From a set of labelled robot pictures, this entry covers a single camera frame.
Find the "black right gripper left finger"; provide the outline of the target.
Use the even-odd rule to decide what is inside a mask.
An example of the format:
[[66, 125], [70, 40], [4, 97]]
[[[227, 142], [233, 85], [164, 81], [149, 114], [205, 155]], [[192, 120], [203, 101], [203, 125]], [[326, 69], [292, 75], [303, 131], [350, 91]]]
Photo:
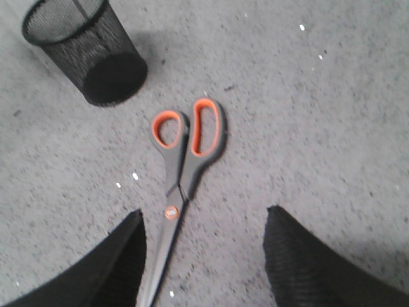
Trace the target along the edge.
[[7, 306], [135, 306], [146, 261], [143, 213], [137, 209], [60, 275]]

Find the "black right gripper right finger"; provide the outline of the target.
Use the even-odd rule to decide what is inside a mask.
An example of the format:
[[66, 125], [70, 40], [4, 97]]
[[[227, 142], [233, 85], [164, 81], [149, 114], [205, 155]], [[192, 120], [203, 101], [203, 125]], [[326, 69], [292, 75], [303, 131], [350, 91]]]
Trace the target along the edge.
[[408, 306], [408, 295], [337, 254], [279, 205], [268, 208], [265, 270], [278, 306]]

